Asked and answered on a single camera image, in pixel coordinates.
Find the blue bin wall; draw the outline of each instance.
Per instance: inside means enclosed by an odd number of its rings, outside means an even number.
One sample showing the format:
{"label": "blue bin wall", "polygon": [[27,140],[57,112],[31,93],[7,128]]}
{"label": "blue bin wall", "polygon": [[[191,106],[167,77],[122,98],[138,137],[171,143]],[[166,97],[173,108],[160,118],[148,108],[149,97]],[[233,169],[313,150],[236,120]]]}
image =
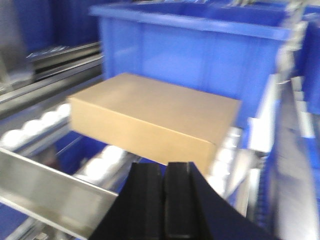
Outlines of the blue bin wall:
{"label": "blue bin wall", "polygon": [[74,174],[83,159],[91,159],[103,150],[105,143],[71,131],[55,143],[57,158],[61,170],[66,174]]}
{"label": "blue bin wall", "polygon": [[0,203],[0,240],[5,240],[27,218],[27,215]]}
{"label": "blue bin wall", "polygon": [[304,63],[304,80],[302,90],[304,100],[307,102],[307,109],[312,114],[320,114],[320,18],[311,21],[308,25],[308,50]]}
{"label": "blue bin wall", "polygon": [[56,44],[74,47],[98,41],[98,20],[88,14],[89,7],[115,2],[119,1],[52,0]]}
{"label": "blue bin wall", "polygon": [[298,76],[304,76],[302,90],[307,110],[320,114],[320,6],[307,6],[303,20],[308,21],[302,49],[296,54]]}
{"label": "blue bin wall", "polygon": [[280,10],[175,2],[91,13],[100,16],[106,78],[129,72],[242,100],[237,127],[256,115],[290,32],[277,27],[286,18]]}
{"label": "blue bin wall", "polygon": [[[317,19],[317,14],[320,14],[320,6],[309,5],[304,9],[302,20],[311,22]],[[306,62],[311,49],[310,44],[312,42],[311,32],[311,26],[308,25],[302,42],[302,48],[295,52],[295,69],[297,76],[303,76],[306,71]]]}
{"label": "blue bin wall", "polygon": [[22,38],[27,51],[54,44],[54,26],[50,0],[14,0]]}

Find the blue container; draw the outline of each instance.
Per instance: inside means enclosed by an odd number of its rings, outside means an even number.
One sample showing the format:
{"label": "blue container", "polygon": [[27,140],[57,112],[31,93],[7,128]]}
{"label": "blue container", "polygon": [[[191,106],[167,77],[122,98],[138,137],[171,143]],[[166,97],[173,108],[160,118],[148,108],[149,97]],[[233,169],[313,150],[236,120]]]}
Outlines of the blue container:
{"label": "blue container", "polygon": [[[309,5],[304,9],[303,21],[311,22],[317,20],[320,14],[320,6]],[[306,71],[306,62],[310,52],[310,44],[312,42],[312,26],[308,25],[302,42],[302,48],[295,52],[295,69],[297,76],[304,76]]]}
{"label": "blue container", "polygon": [[54,44],[54,25],[50,0],[14,0],[27,51]]}
{"label": "blue container", "polygon": [[235,125],[256,115],[275,56],[290,30],[286,13],[164,2],[94,6],[106,78],[134,73],[242,100]]}
{"label": "blue container", "polygon": [[122,2],[119,0],[53,0],[55,42],[74,47],[97,42],[98,21],[88,15],[92,5]]}
{"label": "blue container", "polygon": [[320,114],[320,15],[309,22],[304,41],[304,100],[312,114]]}

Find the bin rim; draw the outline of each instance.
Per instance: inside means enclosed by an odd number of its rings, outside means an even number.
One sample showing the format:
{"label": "bin rim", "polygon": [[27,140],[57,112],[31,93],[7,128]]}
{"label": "bin rim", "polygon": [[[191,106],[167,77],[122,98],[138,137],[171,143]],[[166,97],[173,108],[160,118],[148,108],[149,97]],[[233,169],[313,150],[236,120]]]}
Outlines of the bin rim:
{"label": "bin rim", "polygon": [[[200,5],[205,3],[190,3],[185,1],[179,2],[150,2],[142,3],[144,5],[153,5],[153,4],[195,4]],[[196,16],[184,16],[170,13],[150,13],[142,10],[133,10],[127,9],[132,4],[141,4],[141,3],[112,3],[112,4],[102,4],[95,5],[90,7],[89,13],[92,16],[98,16],[103,18],[116,18],[127,21],[135,21],[138,23],[144,24],[154,24],[154,25],[163,25],[169,27],[177,27],[198,31],[206,32],[220,32],[227,34],[235,35],[244,35],[257,38],[266,38],[278,41],[286,41],[290,37],[291,29],[289,16],[284,17],[283,22],[280,26],[269,26],[261,24],[252,24],[252,23],[242,23],[235,21],[226,21],[226,20],[215,20],[205,17],[196,17]],[[219,8],[218,5],[207,4],[208,7]],[[234,6],[223,6],[224,8],[234,8]],[[279,9],[260,9],[252,8],[253,10],[258,11],[276,11],[279,12]]]}

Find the metal side guide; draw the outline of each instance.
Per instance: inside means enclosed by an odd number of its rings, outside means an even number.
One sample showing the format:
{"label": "metal side guide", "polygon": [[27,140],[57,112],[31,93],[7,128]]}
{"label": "metal side guide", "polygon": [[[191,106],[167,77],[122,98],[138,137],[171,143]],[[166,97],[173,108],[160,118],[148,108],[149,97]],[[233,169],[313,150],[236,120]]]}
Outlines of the metal side guide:
{"label": "metal side guide", "polygon": [[76,238],[91,235],[116,197],[0,148],[0,202]]}

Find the brown cardboard box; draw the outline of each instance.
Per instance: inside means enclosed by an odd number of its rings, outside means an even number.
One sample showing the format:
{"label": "brown cardboard box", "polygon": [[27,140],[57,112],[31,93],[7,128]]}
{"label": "brown cardboard box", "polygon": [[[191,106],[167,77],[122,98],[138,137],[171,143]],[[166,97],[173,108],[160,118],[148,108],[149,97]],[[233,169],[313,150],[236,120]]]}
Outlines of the brown cardboard box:
{"label": "brown cardboard box", "polygon": [[133,74],[69,98],[72,128],[150,160],[195,162],[207,173],[239,101]]}

